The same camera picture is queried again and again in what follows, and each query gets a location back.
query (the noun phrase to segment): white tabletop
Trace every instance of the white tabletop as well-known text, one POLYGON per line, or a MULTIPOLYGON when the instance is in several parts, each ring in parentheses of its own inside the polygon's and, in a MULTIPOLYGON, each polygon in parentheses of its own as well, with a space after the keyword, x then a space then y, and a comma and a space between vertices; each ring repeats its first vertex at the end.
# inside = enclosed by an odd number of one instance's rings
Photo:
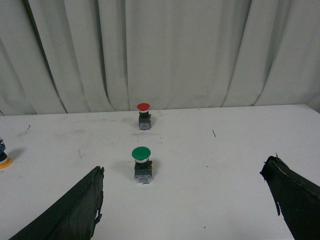
POLYGON ((94 240, 293 240, 259 172, 277 153, 320 185, 320 114, 305 105, 150 113, 146 131, 138 111, 0 116, 13 158, 0 169, 0 239, 102 166, 94 240), (151 150, 150 184, 134 180, 139 146, 151 150))

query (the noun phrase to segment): green push button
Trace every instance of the green push button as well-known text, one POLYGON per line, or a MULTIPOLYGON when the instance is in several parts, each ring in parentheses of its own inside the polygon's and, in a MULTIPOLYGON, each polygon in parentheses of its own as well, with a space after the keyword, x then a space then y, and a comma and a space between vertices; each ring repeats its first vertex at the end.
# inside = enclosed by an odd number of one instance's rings
POLYGON ((145 160, 149 158, 151 151, 145 146, 139 146, 132 151, 132 157, 138 161, 145 160))

